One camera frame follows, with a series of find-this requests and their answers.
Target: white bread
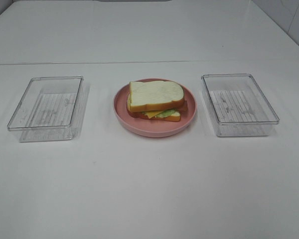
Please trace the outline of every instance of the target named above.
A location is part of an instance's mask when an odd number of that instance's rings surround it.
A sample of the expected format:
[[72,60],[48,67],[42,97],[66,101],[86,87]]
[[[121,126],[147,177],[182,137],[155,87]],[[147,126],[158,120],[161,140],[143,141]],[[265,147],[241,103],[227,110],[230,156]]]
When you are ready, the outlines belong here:
[[184,104],[183,88],[173,81],[130,82],[130,111],[160,111]]

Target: cheese slice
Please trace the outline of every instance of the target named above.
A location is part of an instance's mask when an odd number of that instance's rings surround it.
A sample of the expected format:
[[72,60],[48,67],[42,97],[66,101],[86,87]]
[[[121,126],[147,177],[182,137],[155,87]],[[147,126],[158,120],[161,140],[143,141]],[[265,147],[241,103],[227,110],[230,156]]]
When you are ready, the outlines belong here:
[[162,113],[164,111],[146,111],[145,115],[150,119],[153,118],[154,116],[157,116],[158,114]]

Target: white table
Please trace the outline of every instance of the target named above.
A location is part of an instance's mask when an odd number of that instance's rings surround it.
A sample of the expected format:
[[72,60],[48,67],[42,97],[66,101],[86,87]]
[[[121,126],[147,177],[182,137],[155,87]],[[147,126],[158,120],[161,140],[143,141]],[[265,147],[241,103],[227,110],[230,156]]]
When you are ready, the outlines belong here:
[[299,59],[251,0],[17,1],[0,64]]
[[[268,137],[218,138],[202,74],[251,73],[281,119]],[[81,135],[19,143],[8,132],[28,81],[83,75]],[[194,122],[167,138],[125,130],[114,94],[161,77],[197,100]],[[299,239],[299,61],[0,66],[0,239]]]

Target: clear plastic container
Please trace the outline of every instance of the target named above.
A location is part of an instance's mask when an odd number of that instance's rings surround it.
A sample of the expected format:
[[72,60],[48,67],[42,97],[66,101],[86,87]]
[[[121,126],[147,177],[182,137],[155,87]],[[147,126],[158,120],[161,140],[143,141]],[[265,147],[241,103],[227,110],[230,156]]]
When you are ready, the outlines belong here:
[[252,75],[203,75],[201,78],[204,100],[217,136],[267,136],[279,123]]
[[82,83],[81,76],[31,79],[7,129],[20,142],[72,139],[85,110]]

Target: sandwich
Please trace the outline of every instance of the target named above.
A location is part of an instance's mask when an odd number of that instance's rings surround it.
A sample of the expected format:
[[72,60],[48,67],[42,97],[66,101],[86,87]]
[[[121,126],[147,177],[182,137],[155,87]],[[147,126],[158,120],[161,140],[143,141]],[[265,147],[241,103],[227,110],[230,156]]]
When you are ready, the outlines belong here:
[[145,120],[180,121],[187,112],[181,85],[173,81],[130,82],[127,111]]

